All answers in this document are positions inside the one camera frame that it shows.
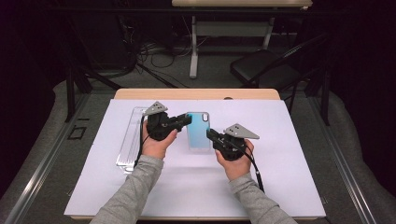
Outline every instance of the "smartphone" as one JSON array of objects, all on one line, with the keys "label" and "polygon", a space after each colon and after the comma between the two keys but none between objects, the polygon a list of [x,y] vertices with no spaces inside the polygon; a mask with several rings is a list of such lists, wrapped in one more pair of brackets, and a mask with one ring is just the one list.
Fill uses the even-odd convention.
[{"label": "smartphone", "polygon": [[188,112],[191,124],[187,125],[189,147],[194,152],[207,152],[210,150],[210,140],[206,137],[206,130],[210,128],[209,113]]}]

